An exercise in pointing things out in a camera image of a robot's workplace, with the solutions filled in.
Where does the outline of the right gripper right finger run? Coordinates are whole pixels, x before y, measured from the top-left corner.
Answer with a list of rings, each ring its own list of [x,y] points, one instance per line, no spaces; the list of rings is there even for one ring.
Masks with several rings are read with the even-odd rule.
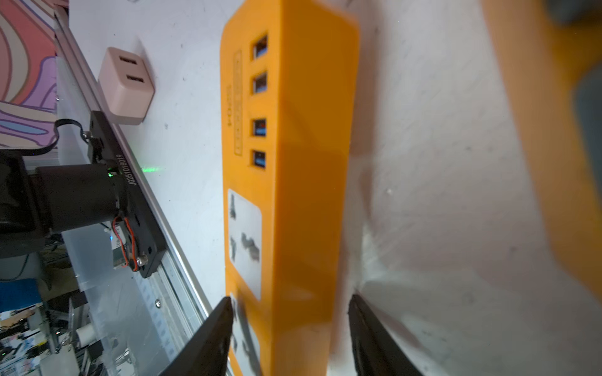
[[[360,295],[352,295],[348,316],[358,375],[422,375]]]

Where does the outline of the orange power strip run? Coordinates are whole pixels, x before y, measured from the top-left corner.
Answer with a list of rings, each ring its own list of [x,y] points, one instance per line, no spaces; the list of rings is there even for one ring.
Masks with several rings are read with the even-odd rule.
[[[601,64],[599,1],[484,1],[492,39],[550,247],[601,295],[601,184],[573,104],[578,81]]]
[[[320,1],[245,1],[224,27],[236,375],[327,372],[359,53],[357,24]]]

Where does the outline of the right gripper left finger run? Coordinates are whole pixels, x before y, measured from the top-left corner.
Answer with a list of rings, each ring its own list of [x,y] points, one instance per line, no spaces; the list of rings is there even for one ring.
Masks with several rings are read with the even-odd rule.
[[[160,375],[225,375],[233,322],[231,298],[225,297]]]

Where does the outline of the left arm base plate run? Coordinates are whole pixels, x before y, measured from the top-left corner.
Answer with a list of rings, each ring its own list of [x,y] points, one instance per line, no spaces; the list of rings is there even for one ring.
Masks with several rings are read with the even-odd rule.
[[[136,246],[136,251],[130,252],[130,255],[135,255],[136,261],[143,263],[130,268],[140,273],[141,277],[149,278],[156,272],[168,250],[166,238],[151,211],[141,182],[134,175],[134,166],[103,112],[90,113],[89,131],[89,160],[94,164],[106,165],[109,178],[122,185],[118,190],[116,223],[122,226],[126,239]]]

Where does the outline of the pink usb charger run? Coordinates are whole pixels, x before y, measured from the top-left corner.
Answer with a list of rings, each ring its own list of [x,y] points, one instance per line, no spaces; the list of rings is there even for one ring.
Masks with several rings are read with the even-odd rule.
[[[155,87],[141,56],[107,48],[98,83],[113,122],[139,125],[145,119]]]

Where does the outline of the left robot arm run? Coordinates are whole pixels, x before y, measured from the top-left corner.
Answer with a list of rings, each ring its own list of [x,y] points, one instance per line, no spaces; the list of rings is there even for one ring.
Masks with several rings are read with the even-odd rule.
[[[125,181],[106,164],[45,166],[28,173],[1,152],[1,257],[39,252],[51,234],[114,219],[127,207]]]

